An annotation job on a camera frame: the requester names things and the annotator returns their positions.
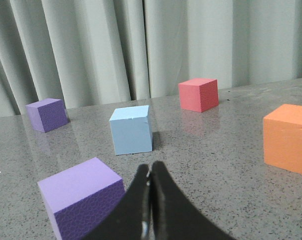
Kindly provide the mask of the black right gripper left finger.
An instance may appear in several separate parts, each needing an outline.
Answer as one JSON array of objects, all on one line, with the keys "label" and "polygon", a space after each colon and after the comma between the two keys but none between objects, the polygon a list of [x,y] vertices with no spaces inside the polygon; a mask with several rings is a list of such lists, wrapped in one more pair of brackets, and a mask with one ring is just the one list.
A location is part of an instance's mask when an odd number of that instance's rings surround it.
[{"label": "black right gripper left finger", "polygon": [[149,166],[141,164],[119,204],[85,240],[148,240],[150,228]]}]

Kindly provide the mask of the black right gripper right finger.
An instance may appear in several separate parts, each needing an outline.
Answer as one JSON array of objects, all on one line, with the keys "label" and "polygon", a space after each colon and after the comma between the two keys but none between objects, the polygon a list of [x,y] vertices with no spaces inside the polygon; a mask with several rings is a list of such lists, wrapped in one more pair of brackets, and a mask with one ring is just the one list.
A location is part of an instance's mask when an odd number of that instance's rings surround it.
[{"label": "black right gripper right finger", "polygon": [[191,204],[162,161],[156,161],[152,165],[151,199],[157,240],[233,239]]}]

